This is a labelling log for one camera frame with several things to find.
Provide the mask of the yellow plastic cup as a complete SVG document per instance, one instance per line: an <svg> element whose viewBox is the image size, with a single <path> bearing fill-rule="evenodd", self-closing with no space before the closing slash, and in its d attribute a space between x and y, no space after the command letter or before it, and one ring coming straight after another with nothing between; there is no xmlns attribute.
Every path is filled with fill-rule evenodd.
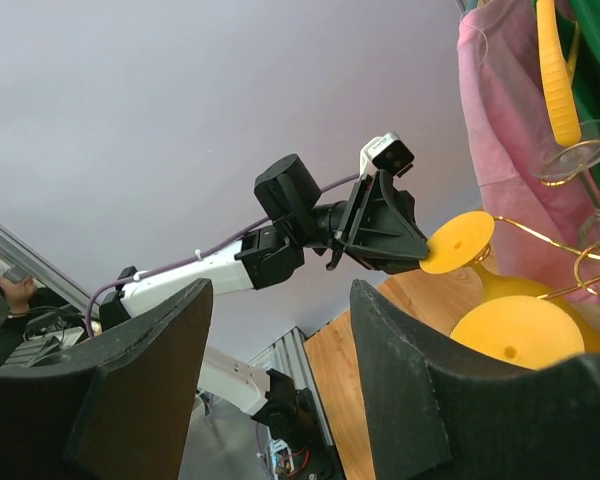
<svg viewBox="0 0 600 480"><path fill-rule="evenodd" d="M450 338L493 359L541 370L579 354L600 353L600 336L559 306L532 296L500 297L479 304Z"/></svg>
<svg viewBox="0 0 600 480"><path fill-rule="evenodd" d="M548 299L549 287L527 278L496 274L482 265L491 252L495 223L483 211L467 212L449 220L427 241L429 254L419 261L420 269L442 275L471 268L480 279L483 303L515 295Z"/></svg>

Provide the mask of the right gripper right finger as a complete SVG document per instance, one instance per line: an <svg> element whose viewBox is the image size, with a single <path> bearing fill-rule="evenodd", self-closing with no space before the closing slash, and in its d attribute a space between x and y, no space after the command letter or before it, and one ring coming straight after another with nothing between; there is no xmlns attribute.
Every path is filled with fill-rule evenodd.
<svg viewBox="0 0 600 480"><path fill-rule="evenodd" d="M350 289L380 479L600 479L600 354L540 371L475 352Z"/></svg>

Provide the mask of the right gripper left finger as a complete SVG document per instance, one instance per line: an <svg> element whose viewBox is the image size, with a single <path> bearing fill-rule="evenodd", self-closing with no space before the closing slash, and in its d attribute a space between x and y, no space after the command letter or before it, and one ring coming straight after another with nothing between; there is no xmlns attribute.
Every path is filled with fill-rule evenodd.
<svg viewBox="0 0 600 480"><path fill-rule="evenodd" d="M175 479L213 309L199 279L31 367L0 368L0 479Z"/></svg>

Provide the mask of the clear wine glass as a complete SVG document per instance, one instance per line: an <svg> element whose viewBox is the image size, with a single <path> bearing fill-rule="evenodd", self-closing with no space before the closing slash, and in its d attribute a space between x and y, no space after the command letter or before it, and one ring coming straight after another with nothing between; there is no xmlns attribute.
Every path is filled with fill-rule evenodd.
<svg viewBox="0 0 600 480"><path fill-rule="evenodd" d="M584 220L578 230L577 246L588 247L600 240L600 188L593 168L600 164L600 120L580 124L581 139L572 146L560 146L550 134L539 145L539 157L527 164L531 175L547 187L561 187L578 180L584 187L594 213Z"/></svg>

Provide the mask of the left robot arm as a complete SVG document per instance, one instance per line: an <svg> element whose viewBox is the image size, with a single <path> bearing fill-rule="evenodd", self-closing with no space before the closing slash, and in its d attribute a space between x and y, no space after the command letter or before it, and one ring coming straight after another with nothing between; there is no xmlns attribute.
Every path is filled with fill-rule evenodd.
<svg viewBox="0 0 600 480"><path fill-rule="evenodd" d="M307 249L331 254L327 270L335 269L343 256L386 274L417 269L429 253L427 238L416 225L413 196L393 185L413 161L409 151L376 154L364 161L348 199L321 205L321 190L300 157L283 157L254 185L270 225L250 228L212 252L156 275L126 268L99 307L102 329L150 310L197 279L210 280L217 296L281 284L303 266ZM203 390L229 401L295 448L317 430L308 401L277 370L256 369L207 348L199 380Z"/></svg>

